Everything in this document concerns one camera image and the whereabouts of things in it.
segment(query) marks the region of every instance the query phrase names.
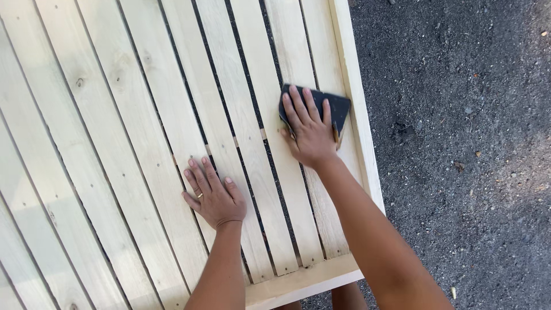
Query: person's leg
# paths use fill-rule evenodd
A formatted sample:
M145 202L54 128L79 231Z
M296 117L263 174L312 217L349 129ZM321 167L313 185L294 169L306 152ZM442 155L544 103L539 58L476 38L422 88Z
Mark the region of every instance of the person's leg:
M274 310L302 310L302 307L300 306L300 300L299 300L299 301L285 304L281 307L277 307Z
M364 295L356 282L331 290L333 310L368 310Z

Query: hand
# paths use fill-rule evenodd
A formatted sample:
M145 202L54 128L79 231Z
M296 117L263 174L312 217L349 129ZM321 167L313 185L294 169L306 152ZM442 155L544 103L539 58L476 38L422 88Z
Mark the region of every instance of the hand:
M203 157L201 161L207 173L206 178L195 159L188 161L191 170L186 169L183 172L186 179L190 182L193 192L199 197L197 201L190 194L182 192L182 196L187 204L216 230L227 222L243 222L247 208L245 206L245 199L235 183L232 179L226 177L224 179L224 188L209 159Z
M333 137L329 100L323 101L322 121L308 88L302 90L306 106L302 103L296 86L291 85L289 92L290 97L288 93L283 94L283 106L296 140L291 138L287 129L282 129L281 133L287 140L293 157L302 164L317 170L328 160L337 157L337 144Z

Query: wooden frame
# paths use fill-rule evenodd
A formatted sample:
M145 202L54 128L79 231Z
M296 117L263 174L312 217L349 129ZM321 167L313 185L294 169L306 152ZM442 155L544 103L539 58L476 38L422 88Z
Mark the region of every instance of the wooden frame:
M0 0L0 17L0 307L183 308L215 231L181 173L207 155L246 196L247 309L363 277L278 132L278 76L351 98L338 154L384 213L346 0Z

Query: sanding block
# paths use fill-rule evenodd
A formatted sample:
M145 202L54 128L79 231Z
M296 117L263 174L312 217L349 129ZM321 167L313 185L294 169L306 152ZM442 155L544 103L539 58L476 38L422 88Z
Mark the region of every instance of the sanding block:
M283 120L283 122L287 124L287 126L289 127L289 132L291 133L291 137L293 137L294 139L295 133L293 132L293 128L289 123L289 119L287 118L287 114L285 113L285 108L283 107L283 94L289 93L289 86L290 84L284 84L283 88L281 89L281 96L279 97L279 117L281 117L281 120ZM304 105L306 105L306 101L304 100L304 96L302 95L302 87L297 86L296 88L299 91L302 102L304 103ZM346 121L346 116L348 114L348 111L350 110L351 101L350 99L343 96L323 93L315 89L311 89L311 92L312 97L314 98L314 103L316 104L317 110L320 113L321 119L323 119L323 100L325 100L326 98L329 100L329 107L331 108L331 123L333 124L333 137L335 139L335 142L337 143L337 149L339 149L339 147L341 146L344 121Z

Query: dirt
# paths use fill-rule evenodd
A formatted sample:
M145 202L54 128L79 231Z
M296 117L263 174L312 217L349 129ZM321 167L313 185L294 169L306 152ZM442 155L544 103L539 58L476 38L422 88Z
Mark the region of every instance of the dirt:
M551 1L349 3L389 220L457 309L551 309Z

